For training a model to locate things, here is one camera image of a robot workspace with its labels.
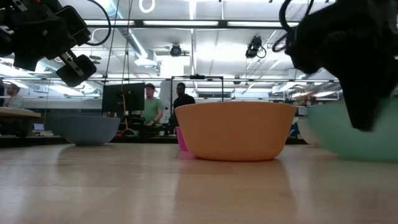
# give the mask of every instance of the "cap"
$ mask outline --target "cap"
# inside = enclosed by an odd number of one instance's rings
[[[152,83],[146,83],[145,87],[149,87],[149,88],[155,89],[155,86]]]

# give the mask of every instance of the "bowl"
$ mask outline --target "bowl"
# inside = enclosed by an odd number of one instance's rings
[[[283,150],[296,108],[282,103],[219,102],[175,109],[185,144],[202,159],[265,161]]]
[[[318,138],[308,126],[308,118],[299,118],[297,121],[298,131],[304,141],[312,146],[318,147]]]
[[[398,161],[398,101],[383,103],[371,132],[354,129],[343,104],[320,105],[308,110],[308,124],[322,148],[343,159]]]
[[[118,131],[119,118],[100,116],[61,116],[59,131],[77,146],[99,146],[110,142]]]

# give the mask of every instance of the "man in green shirt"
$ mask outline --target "man in green shirt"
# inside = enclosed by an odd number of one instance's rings
[[[147,98],[145,108],[141,116],[145,119],[146,126],[153,126],[163,117],[163,103],[160,99],[154,98],[155,86],[151,83],[145,85]]]

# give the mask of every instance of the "pink cup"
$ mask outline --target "pink cup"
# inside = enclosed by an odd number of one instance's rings
[[[177,132],[178,145],[180,145],[181,151],[188,151],[187,145],[185,144],[184,138],[182,137],[182,132],[180,127],[175,127],[175,131]]]

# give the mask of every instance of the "green shirt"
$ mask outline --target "green shirt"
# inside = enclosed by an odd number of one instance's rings
[[[145,108],[142,112],[142,117],[145,118],[145,124],[150,123],[156,118],[158,110],[163,109],[163,103],[160,99],[153,98],[151,100],[145,99]]]

